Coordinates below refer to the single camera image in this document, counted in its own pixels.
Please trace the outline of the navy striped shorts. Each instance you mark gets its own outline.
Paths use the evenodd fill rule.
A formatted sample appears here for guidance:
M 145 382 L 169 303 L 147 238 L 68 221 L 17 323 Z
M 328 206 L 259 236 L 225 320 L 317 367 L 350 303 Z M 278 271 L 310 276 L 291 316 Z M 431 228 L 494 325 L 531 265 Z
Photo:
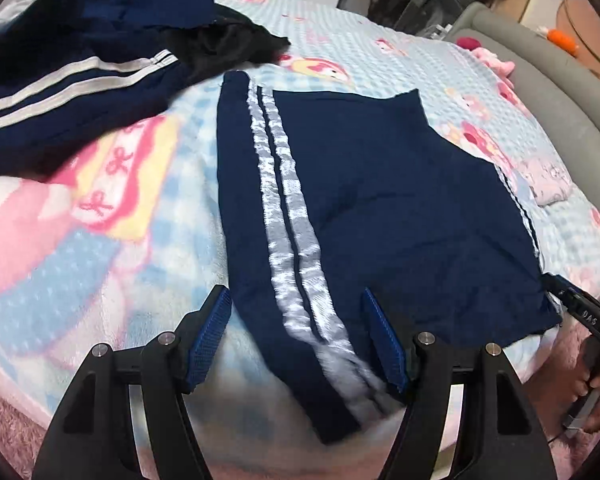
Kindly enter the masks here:
M 534 233 L 496 167 L 389 99 L 224 76 L 216 122 L 228 286 L 268 369 L 335 443 L 411 375 L 383 310 L 447 344 L 559 322 Z

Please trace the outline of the pink fluffy robe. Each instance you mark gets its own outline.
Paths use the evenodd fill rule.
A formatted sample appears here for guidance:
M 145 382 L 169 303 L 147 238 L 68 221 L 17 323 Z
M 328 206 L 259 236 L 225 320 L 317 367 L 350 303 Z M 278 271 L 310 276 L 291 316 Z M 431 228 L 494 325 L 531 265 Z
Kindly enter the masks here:
M 582 430 L 571 439 L 562 436 L 562 419 L 577 398 L 586 393 L 590 371 L 584 350 L 589 336 L 588 330 L 576 322 L 562 324 L 547 359 L 524 384 L 550 442 L 559 479 L 570 478 L 600 440 L 600 400 Z M 593 379 L 593 385 L 600 387 L 600 374 Z

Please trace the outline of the folded pink cartoon garment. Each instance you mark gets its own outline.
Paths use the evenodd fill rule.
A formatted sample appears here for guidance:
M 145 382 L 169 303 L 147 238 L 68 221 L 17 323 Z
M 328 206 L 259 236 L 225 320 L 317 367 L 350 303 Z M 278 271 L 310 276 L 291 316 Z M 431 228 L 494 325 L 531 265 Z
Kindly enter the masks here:
M 573 182 L 567 169 L 553 159 L 531 157 L 516 167 L 526 180 L 535 203 L 540 207 L 568 200 Z

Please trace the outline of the blue checkered cartoon blanket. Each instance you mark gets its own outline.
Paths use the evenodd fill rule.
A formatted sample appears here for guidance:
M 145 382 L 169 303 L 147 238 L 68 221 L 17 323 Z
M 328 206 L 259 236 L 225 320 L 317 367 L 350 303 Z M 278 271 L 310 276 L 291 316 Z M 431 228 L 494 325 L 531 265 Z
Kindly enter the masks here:
M 425 86 L 434 40 L 301 0 L 218 0 L 291 48 L 250 70 L 262 86 L 388 98 Z M 103 136 L 41 183 L 0 177 L 0 398 L 33 429 L 52 419 L 94 344 L 143 344 L 226 279 L 216 182 L 213 78 L 164 113 Z M 322 445 L 288 389 L 232 318 L 188 401 L 223 479 L 370 479 L 399 419 Z

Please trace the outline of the grey padded headboard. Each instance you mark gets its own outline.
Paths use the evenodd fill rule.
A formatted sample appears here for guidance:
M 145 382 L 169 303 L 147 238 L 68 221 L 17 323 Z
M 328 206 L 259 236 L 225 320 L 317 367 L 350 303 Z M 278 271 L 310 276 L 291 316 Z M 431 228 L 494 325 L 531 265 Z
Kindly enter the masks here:
M 516 67 L 503 80 L 457 38 Z M 430 46 L 427 116 L 451 144 L 492 167 L 518 210 L 540 269 L 600 296 L 600 81 L 546 40 L 474 3 Z M 573 182 L 568 200 L 538 206 L 517 165 L 553 159 Z

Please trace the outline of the pink plush toy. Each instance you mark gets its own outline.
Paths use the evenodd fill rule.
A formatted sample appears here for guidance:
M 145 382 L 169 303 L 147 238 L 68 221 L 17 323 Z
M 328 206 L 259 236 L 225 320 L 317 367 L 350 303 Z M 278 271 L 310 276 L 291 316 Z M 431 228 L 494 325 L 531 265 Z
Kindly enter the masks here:
M 496 73 L 503 80 L 507 80 L 515 70 L 515 63 L 512 61 L 503 61 L 498 55 L 491 50 L 483 47 L 482 43 L 472 37 L 463 36 L 455 40 L 457 47 L 468 51 L 480 63 L 489 67 L 492 72 Z

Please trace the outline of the orange carrot toy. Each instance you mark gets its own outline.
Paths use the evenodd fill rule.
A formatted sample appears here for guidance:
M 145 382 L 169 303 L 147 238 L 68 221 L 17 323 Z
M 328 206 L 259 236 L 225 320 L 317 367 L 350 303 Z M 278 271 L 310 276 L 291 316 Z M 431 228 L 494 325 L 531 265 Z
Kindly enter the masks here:
M 544 26 L 540 26 L 536 31 L 547 41 L 551 42 L 559 49 L 564 50 L 574 58 L 578 56 L 579 46 L 576 43 L 576 40 L 574 40 L 566 32 L 562 32 L 556 28 L 547 28 Z

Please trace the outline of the navy striped jacket pile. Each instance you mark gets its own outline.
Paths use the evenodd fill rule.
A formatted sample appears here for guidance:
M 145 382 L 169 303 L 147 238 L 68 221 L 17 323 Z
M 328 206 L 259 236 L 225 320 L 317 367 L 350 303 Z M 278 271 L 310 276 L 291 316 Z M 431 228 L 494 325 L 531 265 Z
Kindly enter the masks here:
M 0 176 L 165 110 L 192 78 L 166 41 L 214 0 L 35 0 L 0 31 Z

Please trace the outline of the black garment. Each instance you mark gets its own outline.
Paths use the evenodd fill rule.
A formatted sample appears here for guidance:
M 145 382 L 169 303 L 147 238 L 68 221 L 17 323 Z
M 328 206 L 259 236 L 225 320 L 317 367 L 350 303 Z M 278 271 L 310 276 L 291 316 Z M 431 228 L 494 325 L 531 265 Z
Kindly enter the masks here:
M 245 64 L 277 63 L 291 46 L 248 16 L 215 3 L 215 18 L 207 25 L 170 28 L 162 33 L 166 47 L 188 69 L 187 83 L 210 79 Z

